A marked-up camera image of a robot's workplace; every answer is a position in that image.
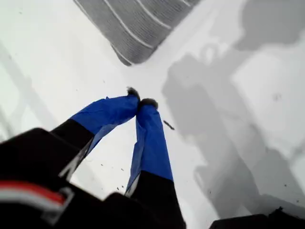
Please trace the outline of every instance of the gray striped fabric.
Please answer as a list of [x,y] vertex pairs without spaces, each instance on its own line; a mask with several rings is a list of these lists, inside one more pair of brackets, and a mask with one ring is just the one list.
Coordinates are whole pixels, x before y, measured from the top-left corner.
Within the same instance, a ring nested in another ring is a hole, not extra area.
[[126,64],[146,61],[199,0],[75,0]]

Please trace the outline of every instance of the white stripe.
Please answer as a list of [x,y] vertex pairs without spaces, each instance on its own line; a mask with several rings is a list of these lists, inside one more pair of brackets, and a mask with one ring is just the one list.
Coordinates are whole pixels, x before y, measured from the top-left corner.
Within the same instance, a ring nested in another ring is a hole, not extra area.
[[141,0],[137,0],[137,2],[139,3],[139,5],[143,8],[143,10],[148,14],[148,16],[150,16],[156,23],[158,23],[159,25],[162,25],[163,27],[167,28],[168,30],[171,29],[171,26],[165,24],[164,22],[162,22],[159,18],[157,18],[156,16],[154,16],[141,2]]
[[192,5],[189,3],[189,2],[187,2],[186,0],[180,0],[181,2],[183,2],[185,5],[187,5],[188,7],[191,7]]
[[135,63],[131,62],[130,60],[128,60],[126,57],[124,57],[118,50],[117,48],[112,44],[112,48],[115,49],[115,51],[128,63],[130,63],[131,65],[135,65]]
[[0,190],[0,202],[22,203],[48,211],[59,211],[62,205],[28,191],[2,188]]
[[112,11],[112,13],[114,14],[114,16],[117,18],[117,20],[120,22],[120,24],[124,27],[124,29],[126,29],[126,31],[139,43],[141,43],[142,45],[144,45],[147,48],[153,49],[153,46],[142,41],[140,38],[138,38],[136,35],[133,34],[133,32],[131,32],[128,27],[124,24],[124,22],[122,21],[122,19],[120,18],[120,16],[115,12],[114,8],[112,8],[112,6],[109,4],[108,0],[104,0],[104,2],[107,4],[107,6],[109,7],[109,9]]

